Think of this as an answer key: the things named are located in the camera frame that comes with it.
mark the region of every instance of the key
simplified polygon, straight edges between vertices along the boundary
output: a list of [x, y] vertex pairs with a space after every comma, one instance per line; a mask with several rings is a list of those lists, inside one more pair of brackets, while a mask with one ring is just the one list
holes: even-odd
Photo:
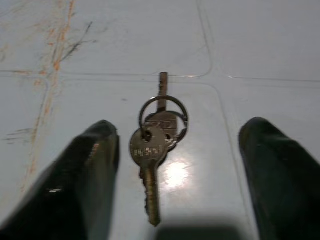
[[166, 137], [161, 128], [145, 128], [145, 139], [139, 128], [131, 137], [130, 153], [135, 163], [141, 168], [140, 177], [145, 187], [145, 210], [149, 222], [155, 227], [160, 223], [158, 176], [159, 163], [168, 153]]
[[[166, 96], [168, 91], [168, 73], [159, 74], [159, 96]], [[171, 151], [177, 144], [178, 120], [177, 116], [167, 111], [167, 100], [161, 99], [157, 102], [157, 111], [145, 119], [145, 126], [161, 128], [165, 134], [165, 142], [168, 151]]]

